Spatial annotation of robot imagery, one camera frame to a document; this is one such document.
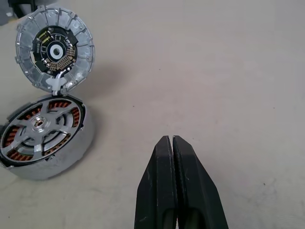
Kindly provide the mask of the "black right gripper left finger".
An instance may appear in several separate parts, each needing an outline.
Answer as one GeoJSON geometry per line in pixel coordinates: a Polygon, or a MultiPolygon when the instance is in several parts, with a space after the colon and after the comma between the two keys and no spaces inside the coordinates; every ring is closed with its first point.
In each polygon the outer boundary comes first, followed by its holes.
{"type": "Polygon", "coordinates": [[[177,190],[169,137],[155,145],[137,189],[134,229],[176,229],[177,190]]]}

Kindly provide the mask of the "grey motor housing with copper windings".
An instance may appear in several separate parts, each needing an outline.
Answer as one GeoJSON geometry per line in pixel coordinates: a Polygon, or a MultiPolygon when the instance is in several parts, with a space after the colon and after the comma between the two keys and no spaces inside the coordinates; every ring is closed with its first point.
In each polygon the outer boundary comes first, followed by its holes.
{"type": "MultiPolygon", "coordinates": [[[[39,99],[51,97],[51,96],[52,95],[47,95],[47,96],[43,96],[39,99]]],[[[20,110],[24,106],[17,109],[10,116],[12,116],[14,113],[16,113],[18,110],[20,110]]],[[[44,159],[44,160],[39,161],[34,164],[25,165],[25,166],[21,166],[21,167],[13,167],[13,166],[6,167],[0,162],[0,167],[5,168],[9,172],[11,172],[11,173],[15,174],[16,176],[21,177],[23,179],[45,180],[45,179],[54,177],[54,176],[62,173],[63,171],[67,170],[71,166],[73,166],[85,155],[85,153],[89,149],[90,144],[92,143],[93,137],[94,137],[93,119],[92,119],[91,113],[86,105],[85,105],[85,109],[86,109],[86,115],[85,115],[85,119],[83,122],[83,128],[81,131],[79,131],[76,134],[75,137],[72,138],[72,140],[68,143],[68,145],[66,147],[59,150],[57,153],[50,156],[49,158],[44,159]]]]}

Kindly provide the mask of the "black and silver motor rotor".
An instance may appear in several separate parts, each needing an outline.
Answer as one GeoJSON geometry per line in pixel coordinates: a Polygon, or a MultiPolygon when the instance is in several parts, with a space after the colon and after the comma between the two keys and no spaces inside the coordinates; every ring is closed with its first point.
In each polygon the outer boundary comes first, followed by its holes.
{"type": "Polygon", "coordinates": [[[71,96],[25,105],[0,128],[0,162],[21,167],[49,158],[82,130],[85,115],[84,103],[71,96]]]}

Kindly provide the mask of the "silver motor cover with circuit board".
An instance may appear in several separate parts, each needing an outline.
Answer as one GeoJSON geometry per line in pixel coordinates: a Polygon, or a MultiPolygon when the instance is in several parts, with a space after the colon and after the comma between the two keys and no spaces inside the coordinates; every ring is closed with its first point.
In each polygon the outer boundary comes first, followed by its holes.
{"type": "Polygon", "coordinates": [[[34,87],[67,94],[91,72],[93,37],[73,11],[41,5],[16,30],[15,60],[34,87]]]}

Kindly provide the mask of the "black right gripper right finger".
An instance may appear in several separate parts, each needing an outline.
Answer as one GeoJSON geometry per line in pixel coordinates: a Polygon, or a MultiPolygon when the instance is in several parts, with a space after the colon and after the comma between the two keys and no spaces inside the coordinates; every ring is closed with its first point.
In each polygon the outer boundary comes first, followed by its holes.
{"type": "Polygon", "coordinates": [[[179,229],[229,229],[218,190],[182,137],[173,136],[179,229]]]}

